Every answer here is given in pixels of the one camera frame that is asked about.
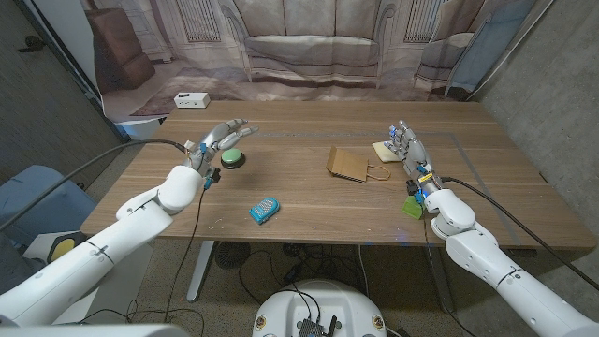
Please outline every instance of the printed backdrop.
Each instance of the printed backdrop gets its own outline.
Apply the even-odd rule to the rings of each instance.
[[[240,100],[464,98],[504,53],[535,1],[82,3],[90,8],[103,96],[134,95],[158,76],[159,65],[178,66],[132,114],[155,118],[168,115],[179,92]]]

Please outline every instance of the green push button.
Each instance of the green push button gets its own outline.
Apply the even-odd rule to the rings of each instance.
[[[227,164],[233,164],[241,159],[240,149],[230,149],[223,152],[223,161]]]
[[[240,149],[230,149],[221,155],[221,164],[225,169],[236,169],[245,163],[245,156]]]

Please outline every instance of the green block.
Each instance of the green block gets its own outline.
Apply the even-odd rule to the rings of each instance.
[[[422,206],[420,206],[414,196],[408,196],[403,203],[402,212],[412,216],[416,220],[420,220],[420,217],[422,216]]]

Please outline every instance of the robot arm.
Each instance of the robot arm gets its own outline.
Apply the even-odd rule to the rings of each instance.
[[[492,286],[540,336],[597,336],[599,324],[524,271],[500,248],[495,237],[476,222],[474,211],[434,173],[429,155],[404,122],[392,126],[386,142],[416,182],[422,204],[430,213],[434,233],[446,241],[451,259]]]
[[[127,201],[116,213],[116,223],[1,295],[1,323],[50,325],[115,264],[170,226],[171,215],[193,202],[204,179],[214,179],[218,171],[210,163],[216,153],[257,131],[257,126],[238,131],[246,123],[236,119],[217,125],[202,140],[209,146],[199,144],[160,186]]]

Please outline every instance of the wire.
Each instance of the wire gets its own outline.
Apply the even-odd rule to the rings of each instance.
[[[173,280],[172,287],[170,288],[170,295],[168,295],[168,302],[167,302],[167,310],[165,310],[165,323],[167,322],[167,318],[168,318],[168,311],[170,309],[170,302],[172,301],[172,294],[175,292],[175,285],[177,284],[177,277],[179,277],[179,272],[181,271],[181,268],[183,267],[183,263],[185,262],[185,259],[187,258],[187,254],[189,253],[191,244],[194,241],[194,236],[196,235],[197,224],[199,223],[199,210],[202,207],[202,199],[204,199],[205,193],[206,193],[206,188],[204,188],[204,190],[202,190],[202,194],[199,196],[199,203],[197,204],[196,225],[194,226],[194,231],[191,233],[191,237],[189,238],[189,243],[187,244],[187,248],[185,249],[185,254],[183,254],[183,258],[181,259],[179,268],[177,269],[177,272],[175,272],[175,279]]]
[[[479,191],[475,187],[473,187],[473,186],[469,185],[468,183],[465,183],[459,179],[455,179],[455,178],[451,178],[451,177],[441,177],[441,181],[442,182],[459,183],[460,185],[477,193],[480,197],[484,198],[486,201],[490,202],[493,206],[497,207],[501,212],[503,212],[505,215],[507,215],[507,217],[512,219],[512,221],[514,223],[516,223],[516,225],[518,225],[520,228],[522,228],[522,230],[524,230],[528,235],[530,235],[535,241],[539,242],[553,256],[557,257],[557,259],[559,259],[561,261],[561,263],[563,263],[571,271],[575,272],[578,276],[580,276],[583,280],[585,280],[589,285],[591,285],[592,287],[594,287],[596,290],[599,291],[599,285],[596,282],[594,282],[593,279],[591,279],[584,272],[582,272],[580,269],[575,267],[572,263],[568,262],[563,257],[561,257],[555,250],[553,250],[553,248],[551,248],[548,244],[546,244],[543,240],[541,240],[541,238],[536,236],[536,234],[534,234],[530,229],[528,229],[526,226],[524,226],[524,224],[522,224],[514,215],[512,215],[512,213],[508,212],[502,205],[500,205],[499,202],[495,201],[493,198],[487,196],[486,194]]]
[[[279,286],[283,286],[283,284],[281,283],[281,281],[279,281],[279,279],[277,278],[277,276],[274,274],[274,266],[272,265],[272,254],[269,251],[265,251],[263,249],[261,250],[257,250],[255,252],[253,252],[252,254],[250,254],[247,259],[245,260],[245,262],[243,262],[243,264],[241,265],[241,267],[238,269],[238,276],[240,278],[240,283],[241,286],[243,287],[243,290],[245,290],[245,292],[256,302],[258,303],[258,305],[262,305],[262,302],[256,297],[254,296],[254,294],[252,294],[252,292],[250,291],[250,289],[248,289],[248,287],[245,285],[245,283],[243,282],[243,278],[241,277],[241,269],[243,268],[243,266],[245,266],[245,264],[247,263],[247,261],[250,260],[250,257],[259,253],[265,253],[266,255],[269,256],[269,261],[270,261],[270,273],[272,274],[272,277],[274,277],[274,280],[277,282],[277,284]]]
[[[426,247],[427,247],[427,253],[429,255],[429,263],[431,263],[431,273],[432,273],[432,256],[431,256],[431,245],[429,244],[429,235],[427,234],[427,219],[426,219],[426,215],[424,213],[424,207],[422,205],[420,205],[420,208],[422,209],[422,223],[424,225],[424,239],[426,241]],[[449,309],[447,309],[446,304],[443,302],[443,299],[441,297],[439,297],[439,302],[441,303],[441,306],[443,307],[443,310],[448,313],[451,318],[453,318],[454,321],[456,321],[456,323],[458,323],[458,325],[460,326],[460,328],[462,328],[464,331],[466,331],[468,334],[470,334],[471,336],[476,337],[475,334],[471,333],[468,329],[466,329],[466,327],[464,327],[461,322],[458,320],[457,317],[455,317],[453,315],[453,313],[451,313],[449,311]]]
[[[311,300],[313,300],[314,304],[316,304],[316,308],[318,309],[318,317],[316,318],[316,324],[320,323],[320,306],[318,305],[318,302],[312,297],[312,295],[306,294],[303,291],[294,290],[294,289],[281,289],[281,290],[275,291],[274,293],[276,294],[276,293],[286,292],[286,291],[297,292],[298,294],[300,294],[300,295],[306,295]]]
[[[316,246],[320,246],[320,248],[321,248],[320,256],[314,256],[308,250],[308,248],[316,247]],[[324,245],[322,245],[322,244],[303,246],[303,251],[304,251],[304,254],[306,255],[306,259],[302,259],[301,256],[296,256],[296,257],[299,258],[299,260],[301,261],[301,264],[305,265],[306,267],[308,267],[310,269],[310,271],[313,272],[314,276],[320,275],[322,273],[322,268],[321,267],[322,267],[322,265],[323,265],[324,262],[329,261],[329,260],[338,260],[339,262],[342,263],[342,265],[346,269],[348,269],[349,271],[351,271],[354,274],[354,276],[356,277],[356,280],[355,280],[355,286],[356,286],[356,288],[363,288],[363,284],[361,283],[361,279],[360,279],[360,272],[358,271],[360,269],[360,266],[356,262],[356,254],[354,253],[354,258],[353,259],[350,258],[350,257],[345,257],[345,256],[335,256],[332,253],[329,255],[329,254],[325,254],[324,253],[324,248],[323,247],[324,247]],[[321,266],[316,271],[310,266],[310,264],[308,264],[308,260],[310,260],[310,259],[320,259],[320,260],[322,260]],[[355,268],[353,268],[353,266],[352,267],[348,266],[345,263],[346,260],[349,261],[349,262],[351,262],[355,266]],[[327,275],[327,277],[328,278],[334,278],[337,281],[340,281],[342,283],[346,283],[346,282],[344,282],[342,280],[339,280],[338,278],[334,277],[333,275]]]
[[[303,297],[303,295],[301,295],[300,290],[296,286],[296,283],[292,282],[291,284],[293,285],[294,288],[296,288],[296,291],[301,296],[301,299],[303,300],[303,302],[306,303],[306,307],[308,308],[308,320],[312,322],[312,311],[310,310],[310,305],[308,305],[308,301]]]
[[[359,264],[362,266],[362,272],[364,273],[364,285],[366,286],[366,297],[370,297],[371,294],[368,291],[368,278],[366,277],[366,270],[364,269],[364,262],[362,261],[362,245],[358,245],[358,256],[359,256]]]
[[[37,198],[33,199],[29,204],[27,204],[27,206],[25,206],[22,210],[20,210],[16,214],[14,214],[10,219],[8,219],[4,224],[2,224],[0,226],[0,231],[5,230],[8,226],[12,225],[15,221],[19,220],[25,213],[29,212],[32,208],[34,208],[34,206],[36,206],[39,201],[41,201],[43,198],[47,197],[50,193],[52,193],[52,191],[54,191],[56,188],[58,188],[61,184],[65,183],[66,181],[68,181],[69,179],[71,179],[73,176],[75,176],[79,172],[83,171],[84,169],[87,169],[89,166],[91,166],[92,164],[94,164],[98,160],[100,160],[100,159],[104,158],[105,156],[107,156],[109,154],[112,154],[112,153],[114,153],[114,152],[116,152],[118,150],[122,150],[123,148],[129,147],[129,146],[133,146],[133,145],[147,144],[147,143],[164,143],[164,144],[173,145],[178,150],[180,150],[181,152],[185,153],[185,148],[180,143],[178,143],[176,141],[168,140],[168,139],[137,140],[137,141],[128,142],[126,144],[121,144],[119,146],[115,146],[112,149],[106,150],[104,153],[98,155],[96,158],[94,158],[94,159],[88,161],[87,163],[81,165],[80,167],[78,167],[74,171],[72,171],[69,174],[67,174],[63,179],[61,179],[60,181],[58,181],[54,185],[50,186],[42,194],[40,194],[39,196],[37,196]]]
[[[386,329],[387,331],[391,332],[391,334],[392,334],[392,335],[396,335],[396,336],[398,336],[398,337],[402,337],[402,336],[401,336],[399,333],[397,333],[397,332],[393,331],[393,330],[392,330],[390,327],[388,327],[388,326],[385,326],[385,329]]]
[[[96,311],[96,312],[95,312],[95,313],[93,313],[93,314],[87,315],[87,316],[86,316],[85,318],[83,318],[81,321],[77,322],[77,324],[85,323],[84,321],[85,321],[86,319],[88,319],[88,318],[90,318],[90,317],[92,317],[92,316],[94,316],[94,315],[100,314],[100,313],[102,313],[102,312],[111,312],[111,313],[115,313],[116,315],[122,316],[122,317],[125,319],[125,322],[127,321],[127,316],[126,316],[126,315],[124,315],[124,314],[121,314],[121,313],[119,313],[119,312],[118,312],[118,311],[116,311],[116,310],[112,310],[112,309],[100,309],[100,310]]]
[[[164,312],[165,312],[164,310],[140,310],[140,311],[136,311],[136,312],[132,312],[132,313],[130,313],[130,314],[127,314],[127,319],[128,319],[128,322],[129,322],[129,323],[132,323],[132,322],[133,322],[133,316],[134,316],[136,313],[146,314],[146,315],[144,315],[144,316],[143,316],[143,317],[142,317],[142,318],[139,320],[139,323],[140,323],[140,322],[141,322],[141,321],[143,321],[143,320],[145,319],[145,317],[147,317],[148,315],[151,315],[151,314],[163,314]],[[203,336],[203,335],[204,335],[204,326],[206,325],[206,322],[205,322],[205,320],[204,320],[204,316],[203,316],[203,315],[202,315],[200,312],[198,312],[198,311],[196,311],[196,310],[193,310],[193,309],[187,309],[187,308],[173,309],[173,310],[170,310],[170,312],[171,312],[171,313],[177,313],[177,312],[187,312],[187,313],[194,313],[194,314],[197,314],[197,315],[199,316],[199,318],[201,319],[201,321],[202,321],[202,329],[201,329],[201,332],[200,332],[200,336]],[[170,323],[170,322],[172,321],[172,318],[174,318],[174,316],[171,316],[171,317],[169,318],[169,320],[167,320],[167,323]]]

